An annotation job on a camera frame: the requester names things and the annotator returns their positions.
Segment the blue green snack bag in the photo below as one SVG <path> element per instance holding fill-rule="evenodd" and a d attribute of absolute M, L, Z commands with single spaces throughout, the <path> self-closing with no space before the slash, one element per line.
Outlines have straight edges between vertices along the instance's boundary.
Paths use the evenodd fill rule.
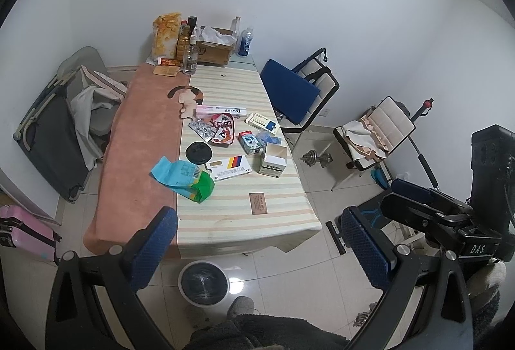
<path fill-rule="evenodd" d="M 165 156 L 153 166 L 150 175 L 159 184 L 195 203 L 206 200 L 215 188 L 207 171 L 184 160 L 171 162 Z"/>

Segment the black round lid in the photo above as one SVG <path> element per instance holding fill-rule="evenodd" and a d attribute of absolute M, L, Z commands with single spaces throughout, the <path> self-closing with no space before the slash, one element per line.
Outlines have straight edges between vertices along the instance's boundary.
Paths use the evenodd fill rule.
<path fill-rule="evenodd" d="M 206 142 L 192 142 L 185 151 L 186 158 L 195 165 L 202 165 L 211 160 L 213 153 Z"/>

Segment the white box coloured stripes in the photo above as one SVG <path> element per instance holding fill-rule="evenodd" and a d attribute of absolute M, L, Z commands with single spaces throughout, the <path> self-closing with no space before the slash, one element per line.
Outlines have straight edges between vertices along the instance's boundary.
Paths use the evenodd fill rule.
<path fill-rule="evenodd" d="M 245 156 L 213 160 L 205 163 L 204 166 L 214 182 L 220 182 L 240 175 L 248 175 L 252 172 L 250 163 Z"/>

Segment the white carton box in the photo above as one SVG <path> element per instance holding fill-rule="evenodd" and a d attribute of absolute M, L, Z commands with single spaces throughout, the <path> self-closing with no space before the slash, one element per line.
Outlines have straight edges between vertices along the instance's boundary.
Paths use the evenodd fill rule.
<path fill-rule="evenodd" d="M 259 174 L 279 178 L 286 167 L 287 148 L 282 145 L 267 143 L 261 155 Z"/>

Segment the red blue milk carton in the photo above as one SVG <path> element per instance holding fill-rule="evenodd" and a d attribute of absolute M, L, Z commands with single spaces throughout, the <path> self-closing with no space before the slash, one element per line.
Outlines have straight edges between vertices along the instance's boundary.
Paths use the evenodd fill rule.
<path fill-rule="evenodd" d="M 244 153 L 249 156 L 258 154 L 262 148 L 261 143 L 250 130 L 240 132 L 238 134 L 238 142 L 243 148 Z"/>

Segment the white blue medicine box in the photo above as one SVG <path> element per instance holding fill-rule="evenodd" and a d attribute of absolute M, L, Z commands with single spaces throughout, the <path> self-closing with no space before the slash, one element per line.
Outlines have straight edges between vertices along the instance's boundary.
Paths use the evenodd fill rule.
<path fill-rule="evenodd" d="M 276 121 L 272 121 L 271 119 L 268 119 L 259 113 L 251 113 L 247 115 L 244 122 L 254 128 L 265 130 L 273 135 L 275 135 L 278 131 L 278 124 Z"/>

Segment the white round trash bin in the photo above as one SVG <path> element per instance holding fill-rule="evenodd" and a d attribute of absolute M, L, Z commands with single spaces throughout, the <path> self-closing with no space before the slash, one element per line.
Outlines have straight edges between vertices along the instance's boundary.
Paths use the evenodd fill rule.
<path fill-rule="evenodd" d="M 225 272 L 209 261 L 196 260 L 181 269 L 178 288 L 184 299 L 195 307 L 213 307 L 229 293 Z"/>

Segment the white padded chair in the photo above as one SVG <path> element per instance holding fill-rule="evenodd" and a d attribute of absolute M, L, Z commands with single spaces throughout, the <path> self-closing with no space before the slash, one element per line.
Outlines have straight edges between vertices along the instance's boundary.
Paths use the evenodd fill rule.
<path fill-rule="evenodd" d="M 415 130 L 404 104 L 391 96 L 359 119 L 336 127 L 335 142 L 343 148 L 349 162 L 348 174 L 340 177 L 331 190 L 385 161 Z"/>

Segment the pink suitcase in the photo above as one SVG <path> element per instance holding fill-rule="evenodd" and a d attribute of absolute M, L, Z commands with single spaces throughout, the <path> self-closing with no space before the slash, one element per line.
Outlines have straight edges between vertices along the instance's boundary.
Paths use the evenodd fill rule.
<path fill-rule="evenodd" d="M 17 205 L 0 209 L 1 246 L 17 248 L 48 262 L 59 263 L 57 243 L 61 240 L 51 227 Z"/>

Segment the metal dumbbell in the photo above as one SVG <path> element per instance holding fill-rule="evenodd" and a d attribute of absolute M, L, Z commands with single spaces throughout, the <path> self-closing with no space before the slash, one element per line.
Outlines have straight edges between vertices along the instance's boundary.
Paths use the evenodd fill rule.
<path fill-rule="evenodd" d="M 319 164 L 321 168 L 326 168 L 333 161 L 332 156 L 329 153 L 323 152 L 318 154 L 314 149 L 311 149 L 303 154 L 300 159 L 309 167 L 313 167 L 315 164 Z"/>

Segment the pink terry table cloth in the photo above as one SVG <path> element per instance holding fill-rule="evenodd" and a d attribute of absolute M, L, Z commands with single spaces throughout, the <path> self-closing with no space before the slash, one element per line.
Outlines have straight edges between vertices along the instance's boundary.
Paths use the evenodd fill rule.
<path fill-rule="evenodd" d="M 189 77 L 154 74 L 142 64 L 129 83 L 112 125 L 99 178 L 96 211 L 83 243 L 101 255 L 115 244 L 126 244 L 147 227 L 164 206 L 174 208 L 177 194 L 150 175 L 162 157 L 179 158 L 183 121 L 178 97 L 168 93 L 189 85 Z"/>

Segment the striped cream table cloth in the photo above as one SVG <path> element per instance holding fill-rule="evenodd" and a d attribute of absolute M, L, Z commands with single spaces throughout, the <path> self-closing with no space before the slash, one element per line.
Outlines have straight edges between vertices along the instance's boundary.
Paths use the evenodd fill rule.
<path fill-rule="evenodd" d="M 272 119 L 274 112 L 258 72 L 198 67 L 190 85 L 204 104 L 245 109 Z M 182 259 L 252 253 L 266 247 L 289 252 L 321 229 L 292 159 L 278 177 L 259 172 L 261 157 L 247 155 L 238 141 L 212 147 L 202 166 L 214 180 L 202 203 L 178 196 L 177 248 Z"/>

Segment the silver pill blister pack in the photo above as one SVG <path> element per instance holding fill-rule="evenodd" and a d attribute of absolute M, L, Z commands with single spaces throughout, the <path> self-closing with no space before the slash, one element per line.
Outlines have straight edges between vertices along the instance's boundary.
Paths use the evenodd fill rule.
<path fill-rule="evenodd" d="M 204 142 L 210 142 L 217 133 L 217 129 L 211 123 L 199 119 L 192 119 L 188 123 L 188 127 L 191 128 Z"/>

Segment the blue cushion folding chair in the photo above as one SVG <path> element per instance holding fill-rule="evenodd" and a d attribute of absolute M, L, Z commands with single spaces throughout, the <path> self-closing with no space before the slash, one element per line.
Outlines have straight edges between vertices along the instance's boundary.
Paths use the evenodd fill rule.
<path fill-rule="evenodd" d="M 292 69 L 265 63 L 260 77 L 284 134 L 306 130 L 339 90 L 327 61 L 326 48 L 320 48 Z"/>

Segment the blue plastic wrapper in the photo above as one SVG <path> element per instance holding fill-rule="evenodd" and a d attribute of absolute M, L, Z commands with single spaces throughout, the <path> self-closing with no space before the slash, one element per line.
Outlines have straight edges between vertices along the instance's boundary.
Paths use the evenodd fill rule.
<path fill-rule="evenodd" d="M 270 132 L 268 132 L 266 130 L 260 131 L 256 135 L 256 139 L 262 148 L 265 148 L 268 144 L 272 144 L 272 145 L 281 145 L 282 144 L 282 141 L 279 137 L 274 136 L 273 134 L 271 134 Z"/>

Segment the red white snack wrapper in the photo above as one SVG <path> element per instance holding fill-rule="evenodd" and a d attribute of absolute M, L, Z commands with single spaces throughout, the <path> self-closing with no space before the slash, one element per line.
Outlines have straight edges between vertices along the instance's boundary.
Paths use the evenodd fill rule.
<path fill-rule="evenodd" d="M 216 146 L 228 147 L 234 142 L 235 123 L 229 113 L 221 113 L 211 116 L 211 124 L 215 133 L 211 143 Z"/>

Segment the pink white toothpaste box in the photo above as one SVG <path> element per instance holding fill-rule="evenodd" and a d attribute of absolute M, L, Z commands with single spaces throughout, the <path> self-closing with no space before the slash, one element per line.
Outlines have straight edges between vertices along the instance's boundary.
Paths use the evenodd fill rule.
<path fill-rule="evenodd" d="M 198 119 L 210 119 L 221 114 L 231 115 L 235 120 L 244 120 L 247 116 L 247 110 L 246 108 L 213 105 L 197 105 L 195 108 L 195 116 Z"/>

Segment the brown cardboard box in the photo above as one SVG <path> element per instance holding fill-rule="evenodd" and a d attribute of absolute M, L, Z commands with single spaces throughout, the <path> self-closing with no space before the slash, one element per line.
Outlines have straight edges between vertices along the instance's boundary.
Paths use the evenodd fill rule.
<path fill-rule="evenodd" d="M 236 37 L 230 29 L 203 25 L 200 38 L 196 42 L 198 61 L 201 64 L 223 67 L 228 64 L 235 43 Z"/>

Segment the amber glass bottle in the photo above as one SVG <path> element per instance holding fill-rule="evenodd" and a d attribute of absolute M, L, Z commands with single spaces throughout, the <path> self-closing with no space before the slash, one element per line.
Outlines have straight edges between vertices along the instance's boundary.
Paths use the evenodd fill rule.
<path fill-rule="evenodd" d="M 180 32 L 176 43 L 175 59 L 179 62 L 183 62 L 184 53 L 187 51 L 189 44 L 189 24 L 186 20 L 181 22 Z"/>

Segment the blue label water bottle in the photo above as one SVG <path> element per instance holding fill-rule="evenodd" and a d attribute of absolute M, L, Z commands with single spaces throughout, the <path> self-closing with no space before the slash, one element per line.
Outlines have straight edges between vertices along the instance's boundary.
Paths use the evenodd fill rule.
<path fill-rule="evenodd" d="M 247 57 L 250 52 L 250 44 L 253 40 L 254 28 L 248 26 L 241 32 L 240 41 L 238 45 L 237 55 L 240 57 Z"/>

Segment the yellow chips bag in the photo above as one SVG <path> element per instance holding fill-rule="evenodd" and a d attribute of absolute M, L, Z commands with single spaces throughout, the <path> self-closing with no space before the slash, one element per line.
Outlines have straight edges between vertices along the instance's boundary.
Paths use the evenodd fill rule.
<path fill-rule="evenodd" d="M 173 59 L 175 57 L 181 22 L 182 16 L 179 12 L 162 14 L 154 20 L 152 44 L 154 60 L 157 58 Z"/>

